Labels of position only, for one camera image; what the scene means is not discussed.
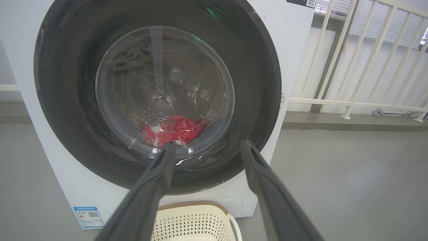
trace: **red garment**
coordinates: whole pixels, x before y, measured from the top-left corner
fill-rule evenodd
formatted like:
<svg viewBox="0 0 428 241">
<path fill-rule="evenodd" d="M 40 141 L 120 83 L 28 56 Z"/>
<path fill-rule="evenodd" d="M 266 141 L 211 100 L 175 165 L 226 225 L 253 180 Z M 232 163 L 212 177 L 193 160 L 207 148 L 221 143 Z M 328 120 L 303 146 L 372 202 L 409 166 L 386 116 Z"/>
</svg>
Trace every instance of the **red garment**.
<svg viewBox="0 0 428 241">
<path fill-rule="evenodd" d="M 150 128 L 142 124 L 143 141 L 149 145 L 162 147 L 165 143 L 173 141 L 178 145 L 186 145 L 195 139 L 204 129 L 206 124 L 202 121 L 193 121 L 185 116 L 172 115 L 160 126 Z"/>
</svg>

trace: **concrete floor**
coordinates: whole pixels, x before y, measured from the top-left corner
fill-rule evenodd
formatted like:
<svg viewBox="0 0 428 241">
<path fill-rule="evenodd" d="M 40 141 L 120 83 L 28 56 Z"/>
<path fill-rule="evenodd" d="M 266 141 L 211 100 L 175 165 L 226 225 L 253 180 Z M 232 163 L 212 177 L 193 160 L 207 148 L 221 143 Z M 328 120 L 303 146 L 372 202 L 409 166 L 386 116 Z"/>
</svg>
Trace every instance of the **concrete floor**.
<svg viewBox="0 0 428 241">
<path fill-rule="evenodd" d="M 93 240 L 31 124 L 0 125 L 1 240 Z M 272 167 L 326 241 L 428 240 L 428 133 L 283 130 Z M 238 219 L 266 240 L 260 210 Z"/>
</svg>

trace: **washing machine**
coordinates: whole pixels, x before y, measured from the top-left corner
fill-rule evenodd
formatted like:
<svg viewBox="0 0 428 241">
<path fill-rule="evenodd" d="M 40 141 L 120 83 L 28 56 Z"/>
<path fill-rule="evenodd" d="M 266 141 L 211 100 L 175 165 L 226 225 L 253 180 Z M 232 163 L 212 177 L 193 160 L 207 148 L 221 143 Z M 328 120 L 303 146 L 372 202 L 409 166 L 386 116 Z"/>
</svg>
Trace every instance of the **washing machine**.
<svg viewBox="0 0 428 241">
<path fill-rule="evenodd" d="M 13 73 L 83 228 L 104 226 L 168 141 L 176 168 L 160 205 L 252 216 L 239 144 L 270 163 L 314 14 L 296 2 L 1 3 Z"/>
</svg>

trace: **window blinds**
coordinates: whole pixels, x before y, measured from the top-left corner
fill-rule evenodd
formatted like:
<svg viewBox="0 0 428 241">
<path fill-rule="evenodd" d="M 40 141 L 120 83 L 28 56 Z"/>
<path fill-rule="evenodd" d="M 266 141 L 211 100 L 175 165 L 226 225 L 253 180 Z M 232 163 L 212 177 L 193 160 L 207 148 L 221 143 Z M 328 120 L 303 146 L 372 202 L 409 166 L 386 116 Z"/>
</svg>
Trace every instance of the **window blinds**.
<svg viewBox="0 0 428 241">
<path fill-rule="evenodd" d="M 423 9 L 428 11 L 428 1 L 427 0 L 401 0 L 402 2 L 417 7 L 419 9 Z M 362 32 L 364 23 L 369 14 L 370 7 L 372 5 L 371 0 L 360 0 L 357 12 L 354 16 L 354 20 L 351 25 L 350 34 L 359 36 Z M 329 4 L 329 0 L 318 0 L 315 6 L 315 11 L 320 13 L 326 13 L 327 7 Z M 333 4 L 332 16 L 345 19 L 348 12 L 349 6 L 351 5 L 351 0 L 336 0 Z M 382 27 L 383 21 L 385 21 L 386 14 L 388 12 L 388 6 L 384 5 L 380 2 L 377 3 L 372 19 L 369 23 L 365 38 L 376 39 L 380 29 Z M 393 16 L 391 26 L 388 29 L 388 32 L 385 36 L 384 42 L 393 44 L 398 36 L 398 33 L 401 30 L 401 27 L 406 19 L 407 12 L 398 9 Z M 419 24 L 421 21 L 421 17 L 412 15 L 409 23 L 403 33 L 403 36 L 400 39 L 399 45 L 409 46 L 412 45 L 413 48 L 418 48 L 421 43 L 422 38 L 426 34 L 426 29 L 428 27 L 428 20 L 425 20 L 423 24 L 423 31 L 417 36 L 417 39 L 414 43 L 411 43 L 414 33 L 418 30 Z"/>
</svg>

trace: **perforated stainless steel drum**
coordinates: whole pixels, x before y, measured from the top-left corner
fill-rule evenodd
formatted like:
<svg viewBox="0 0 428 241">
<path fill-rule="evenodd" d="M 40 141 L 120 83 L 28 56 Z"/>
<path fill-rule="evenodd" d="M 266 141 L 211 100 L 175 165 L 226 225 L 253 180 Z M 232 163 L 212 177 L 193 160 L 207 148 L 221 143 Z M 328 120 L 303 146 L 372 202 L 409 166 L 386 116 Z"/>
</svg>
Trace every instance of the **perforated stainless steel drum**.
<svg viewBox="0 0 428 241">
<path fill-rule="evenodd" d="M 159 149 L 140 140 L 142 124 L 160 126 L 170 116 L 204 123 L 203 132 L 178 150 L 182 157 L 195 155 L 227 129 L 235 100 L 219 55 L 197 36 L 163 26 L 140 28 L 115 41 L 100 62 L 96 87 L 112 131 L 148 155 Z"/>
</svg>

